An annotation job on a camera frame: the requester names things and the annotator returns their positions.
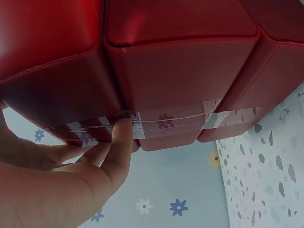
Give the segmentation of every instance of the blue flower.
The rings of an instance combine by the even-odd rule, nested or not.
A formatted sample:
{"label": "blue flower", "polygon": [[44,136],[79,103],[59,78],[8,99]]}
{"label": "blue flower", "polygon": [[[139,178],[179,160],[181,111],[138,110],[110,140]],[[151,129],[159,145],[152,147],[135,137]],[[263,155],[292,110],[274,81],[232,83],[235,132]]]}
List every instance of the blue flower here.
{"label": "blue flower", "polygon": [[86,144],[89,144],[89,141],[93,141],[94,139],[92,138],[91,135],[89,135],[88,132],[81,132],[80,139]]}
{"label": "blue flower", "polygon": [[180,202],[178,199],[176,199],[175,203],[170,203],[171,208],[170,210],[173,210],[172,216],[178,214],[179,216],[182,216],[183,210],[188,210],[187,207],[185,207],[186,201]]}
{"label": "blue flower", "polygon": [[36,133],[36,135],[35,135],[35,137],[36,137],[35,142],[37,142],[37,141],[41,142],[41,138],[44,137],[43,132],[44,132],[44,130],[41,130],[41,129],[38,129],[38,131],[35,131],[35,133]]}
{"label": "blue flower", "polygon": [[104,215],[101,214],[102,211],[103,211],[102,208],[99,209],[99,211],[98,211],[96,214],[94,214],[94,215],[92,216],[91,221],[96,220],[96,222],[99,222],[99,219],[100,219],[100,218],[104,218]]}

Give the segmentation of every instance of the white flower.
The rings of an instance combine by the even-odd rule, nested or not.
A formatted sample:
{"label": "white flower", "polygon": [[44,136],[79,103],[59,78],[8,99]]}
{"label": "white flower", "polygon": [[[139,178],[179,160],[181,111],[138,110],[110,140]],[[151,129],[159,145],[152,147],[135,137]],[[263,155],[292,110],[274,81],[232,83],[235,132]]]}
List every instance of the white flower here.
{"label": "white flower", "polygon": [[153,208],[153,205],[150,204],[150,199],[144,201],[143,199],[140,200],[139,203],[136,203],[136,210],[140,211],[140,215],[149,214],[149,209]]}

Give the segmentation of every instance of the flower pattern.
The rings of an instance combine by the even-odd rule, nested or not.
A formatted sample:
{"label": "flower pattern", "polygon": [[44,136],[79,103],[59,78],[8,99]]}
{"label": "flower pattern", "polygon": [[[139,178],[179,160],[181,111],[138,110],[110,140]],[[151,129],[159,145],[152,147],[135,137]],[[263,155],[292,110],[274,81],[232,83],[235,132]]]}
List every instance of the flower pattern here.
{"label": "flower pattern", "polygon": [[136,203],[136,210],[140,211],[140,215],[143,214],[149,214],[149,209],[153,208],[153,205],[150,204],[150,199],[147,199],[144,201],[143,199],[140,199],[139,203]]}
{"label": "flower pattern", "polygon": [[43,132],[44,132],[44,130],[41,130],[41,129],[38,129],[38,131],[35,131],[35,133],[36,133],[35,134],[35,137],[36,137],[35,142],[37,142],[37,141],[41,142],[41,138],[44,137]]}
{"label": "flower pattern", "polygon": [[105,216],[103,214],[101,214],[102,211],[103,211],[102,208],[99,209],[99,211],[92,216],[91,221],[95,220],[96,222],[99,222],[99,219],[104,218]]}
{"label": "flower pattern", "polygon": [[161,120],[157,122],[157,124],[159,124],[159,129],[163,128],[164,130],[167,130],[168,127],[173,127],[172,120],[170,120],[173,119],[173,116],[168,116],[167,114],[164,114],[159,115],[158,118],[159,120]]}
{"label": "flower pattern", "polygon": [[188,208],[185,207],[185,204],[186,204],[186,200],[180,202],[179,199],[176,199],[175,203],[170,203],[170,205],[171,205],[170,210],[173,211],[172,216],[175,216],[176,214],[178,214],[179,216],[182,216],[182,211],[188,210]]}
{"label": "flower pattern", "polygon": [[210,151],[210,155],[206,158],[209,162],[209,166],[213,166],[216,170],[219,168],[219,156],[218,152]]}
{"label": "flower pattern", "polygon": [[80,139],[85,143],[86,146],[89,144],[89,141],[93,140],[92,136],[90,136],[88,132],[81,132]]}

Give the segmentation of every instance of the finger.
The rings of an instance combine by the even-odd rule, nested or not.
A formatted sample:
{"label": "finger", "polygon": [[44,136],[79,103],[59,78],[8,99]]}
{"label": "finger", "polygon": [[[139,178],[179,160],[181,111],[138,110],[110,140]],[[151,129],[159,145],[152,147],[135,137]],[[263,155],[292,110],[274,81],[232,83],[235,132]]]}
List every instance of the finger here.
{"label": "finger", "polygon": [[38,147],[57,163],[63,163],[66,160],[84,154],[84,149],[79,146],[72,146],[72,145],[48,146],[48,145],[39,144]]}
{"label": "finger", "polygon": [[112,144],[101,169],[112,184],[112,194],[125,181],[129,172],[133,147],[133,128],[130,119],[118,120],[113,128]]}
{"label": "finger", "polygon": [[88,150],[77,162],[87,162],[89,164],[100,166],[105,157],[107,156],[111,143],[110,142],[100,142],[98,145],[94,146]]}

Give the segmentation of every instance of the light blue wall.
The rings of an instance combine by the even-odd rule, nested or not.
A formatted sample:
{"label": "light blue wall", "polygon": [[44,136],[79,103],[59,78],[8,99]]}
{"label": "light blue wall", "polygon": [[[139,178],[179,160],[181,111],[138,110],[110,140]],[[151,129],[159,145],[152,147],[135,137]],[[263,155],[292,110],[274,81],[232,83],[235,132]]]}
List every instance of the light blue wall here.
{"label": "light blue wall", "polygon": [[[36,126],[11,109],[4,112],[10,129],[19,137],[35,141]],[[41,142],[61,143],[46,132]],[[228,228],[228,210],[220,167],[206,160],[216,152],[214,142],[155,152],[139,150],[132,155],[125,184],[104,206],[99,222],[89,220],[82,228]],[[216,165],[214,156],[211,161]],[[150,199],[149,214],[140,215],[136,203]],[[188,210],[173,215],[170,203],[186,200]]]}

